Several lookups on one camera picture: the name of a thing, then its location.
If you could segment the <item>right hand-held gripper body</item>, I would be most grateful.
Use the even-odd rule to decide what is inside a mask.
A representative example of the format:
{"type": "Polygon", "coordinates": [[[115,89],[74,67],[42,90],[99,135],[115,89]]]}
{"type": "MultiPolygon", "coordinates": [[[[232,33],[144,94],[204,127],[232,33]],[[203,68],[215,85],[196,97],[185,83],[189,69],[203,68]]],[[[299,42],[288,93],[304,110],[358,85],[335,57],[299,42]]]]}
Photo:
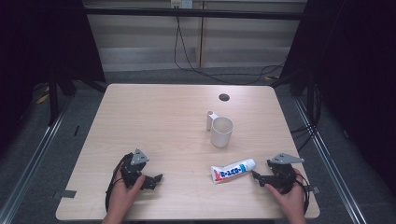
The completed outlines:
{"type": "Polygon", "coordinates": [[[280,194],[289,193],[296,182],[297,176],[292,164],[303,162],[304,159],[286,153],[279,153],[274,156],[267,161],[269,168],[274,174],[269,177],[268,184],[273,186],[280,194]]]}

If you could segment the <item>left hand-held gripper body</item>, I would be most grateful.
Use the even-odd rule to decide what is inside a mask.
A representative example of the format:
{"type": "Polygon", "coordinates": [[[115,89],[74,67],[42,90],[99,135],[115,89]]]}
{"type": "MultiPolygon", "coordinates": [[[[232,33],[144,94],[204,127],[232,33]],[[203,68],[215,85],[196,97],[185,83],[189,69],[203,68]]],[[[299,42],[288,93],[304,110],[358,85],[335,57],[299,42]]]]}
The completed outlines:
{"type": "Polygon", "coordinates": [[[149,157],[146,156],[139,148],[134,152],[125,155],[121,159],[121,177],[127,188],[134,185],[137,178],[141,176],[141,171],[149,161],[149,157]]]}

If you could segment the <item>white toothpaste tube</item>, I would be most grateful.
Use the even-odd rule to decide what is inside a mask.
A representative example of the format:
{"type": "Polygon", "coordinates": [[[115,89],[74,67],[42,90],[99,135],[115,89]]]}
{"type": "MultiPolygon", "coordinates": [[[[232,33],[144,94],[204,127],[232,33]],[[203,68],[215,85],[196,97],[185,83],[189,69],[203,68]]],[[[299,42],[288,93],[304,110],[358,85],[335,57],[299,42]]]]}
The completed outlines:
{"type": "Polygon", "coordinates": [[[214,184],[221,183],[229,178],[252,171],[256,166],[253,159],[237,161],[226,166],[212,166],[211,176],[214,184]]]}

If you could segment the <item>white cup with handle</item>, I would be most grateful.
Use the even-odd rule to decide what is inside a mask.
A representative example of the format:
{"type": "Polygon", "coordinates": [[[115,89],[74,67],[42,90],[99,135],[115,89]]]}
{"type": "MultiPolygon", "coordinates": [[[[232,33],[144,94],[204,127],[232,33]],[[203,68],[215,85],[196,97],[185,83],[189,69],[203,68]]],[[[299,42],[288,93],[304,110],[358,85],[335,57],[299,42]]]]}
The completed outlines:
{"type": "Polygon", "coordinates": [[[206,113],[206,129],[210,131],[210,142],[215,147],[227,147],[233,133],[233,121],[218,116],[213,111],[206,113]]]}

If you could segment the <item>person's right hand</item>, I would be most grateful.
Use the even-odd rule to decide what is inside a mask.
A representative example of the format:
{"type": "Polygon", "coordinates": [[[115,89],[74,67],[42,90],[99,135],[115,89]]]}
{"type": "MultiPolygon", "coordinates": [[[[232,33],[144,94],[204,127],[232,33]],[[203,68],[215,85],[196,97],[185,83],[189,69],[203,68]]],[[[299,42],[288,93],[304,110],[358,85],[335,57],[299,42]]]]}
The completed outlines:
{"type": "Polygon", "coordinates": [[[296,184],[287,194],[280,194],[273,186],[266,184],[264,186],[272,193],[278,202],[285,217],[304,217],[304,189],[296,184]]]}

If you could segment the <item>person's left hand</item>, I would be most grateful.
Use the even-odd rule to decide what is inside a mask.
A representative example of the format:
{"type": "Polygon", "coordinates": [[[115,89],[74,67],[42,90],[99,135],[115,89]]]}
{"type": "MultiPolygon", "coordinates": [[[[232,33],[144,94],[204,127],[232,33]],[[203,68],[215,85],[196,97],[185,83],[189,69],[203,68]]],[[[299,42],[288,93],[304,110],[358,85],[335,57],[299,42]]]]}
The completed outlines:
{"type": "Polygon", "coordinates": [[[141,175],[131,188],[127,188],[123,182],[120,171],[116,174],[116,183],[110,195],[106,217],[125,218],[133,206],[135,198],[144,184],[145,176],[141,175]]]}

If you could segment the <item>black metal stand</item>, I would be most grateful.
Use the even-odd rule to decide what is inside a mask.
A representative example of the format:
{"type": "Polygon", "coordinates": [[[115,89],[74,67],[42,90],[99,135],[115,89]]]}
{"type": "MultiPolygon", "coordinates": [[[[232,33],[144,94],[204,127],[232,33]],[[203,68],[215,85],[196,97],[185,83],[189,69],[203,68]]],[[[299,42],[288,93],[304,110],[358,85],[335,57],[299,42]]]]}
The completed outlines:
{"type": "Polygon", "coordinates": [[[55,123],[59,116],[58,106],[58,91],[56,76],[53,70],[49,72],[49,107],[50,107],[50,118],[49,126],[55,123]]]}

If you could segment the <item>dark curtain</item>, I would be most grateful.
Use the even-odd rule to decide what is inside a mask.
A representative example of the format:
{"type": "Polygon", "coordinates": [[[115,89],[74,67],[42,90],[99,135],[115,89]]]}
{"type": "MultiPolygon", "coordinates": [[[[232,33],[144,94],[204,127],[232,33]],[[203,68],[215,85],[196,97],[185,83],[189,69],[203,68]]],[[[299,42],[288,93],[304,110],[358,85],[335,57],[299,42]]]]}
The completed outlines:
{"type": "Polygon", "coordinates": [[[98,48],[82,0],[0,0],[0,155],[40,83],[104,82],[98,48]]]}
{"type": "Polygon", "coordinates": [[[283,71],[313,81],[396,197],[396,0],[307,0],[283,71]]]}

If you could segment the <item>black horizontal bar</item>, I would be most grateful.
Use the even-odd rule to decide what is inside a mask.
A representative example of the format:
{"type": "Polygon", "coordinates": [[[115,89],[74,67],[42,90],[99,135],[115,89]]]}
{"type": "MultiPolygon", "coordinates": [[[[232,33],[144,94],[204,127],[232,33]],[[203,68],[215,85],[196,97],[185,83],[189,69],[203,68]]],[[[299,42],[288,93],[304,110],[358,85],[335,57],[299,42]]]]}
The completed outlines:
{"type": "Polygon", "coordinates": [[[259,12],[212,9],[173,9],[173,8],[135,8],[135,7],[85,7],[87,14],[123,16],[160,16],[160,17],[197,17],[224,19],[257,19],[299,21],[306,18],[304,13],[259,12]]]}

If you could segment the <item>metal floor rail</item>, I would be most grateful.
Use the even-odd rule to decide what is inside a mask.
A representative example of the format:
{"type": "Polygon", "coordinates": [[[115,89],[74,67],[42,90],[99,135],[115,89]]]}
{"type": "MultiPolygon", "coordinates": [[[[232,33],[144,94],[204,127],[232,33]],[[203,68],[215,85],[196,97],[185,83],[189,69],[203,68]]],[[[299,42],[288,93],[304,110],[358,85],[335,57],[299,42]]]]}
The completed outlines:
{"type": "Polygon", "coordinates": [[[358,202],[352,195],[345,179],[342,177],[318,129],[314,127],[314,125],[308,118],[307,109],[304,105],[304,102],[301,99],[297,98],[295,100],[295,104],[304,122],[304,127],[308,130],[310,134],[310,139],[313,141],[317,152],[321,157],[321,160],[323,161],[324,166],[326,167],[326,170],[328,171],[329,176],[332,180],[332,183],[334,184],[337,193],[340,196],[341,201],[343,202],[353,224],[368,224],[363,212],[361,211],[360,206],[358,205],[358,202]]]}
{"type": "Polygon", "coordinates": [[[46,156],[51,142],[58,132],[63,120],[64,114],[68,110],[69,106],[74,100],[74,96],[66,98],[64,106],[62,107],[60,114],[56,117],[53,123],[46,129],[44,136],[42,137],[39,145],[35,149],[33,157],[29,160],[25,166],[21,177],[19,178],[16,186],[11,191],[5,205],[0,210],[0,224],[11,224],[15,214],[17,213],[21,202],[29,189],[41,162],[46,156]]]}

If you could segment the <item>white wall socket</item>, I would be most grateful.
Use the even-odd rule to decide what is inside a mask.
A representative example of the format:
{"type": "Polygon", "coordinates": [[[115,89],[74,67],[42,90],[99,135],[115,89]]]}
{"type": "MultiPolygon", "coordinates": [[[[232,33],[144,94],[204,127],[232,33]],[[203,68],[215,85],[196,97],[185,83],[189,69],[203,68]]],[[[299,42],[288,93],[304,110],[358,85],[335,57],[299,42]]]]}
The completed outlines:
{"type": "Polygon", "coordinates": [[[193,9],[192,0],[170,0],[171,8],[193,9]]]}

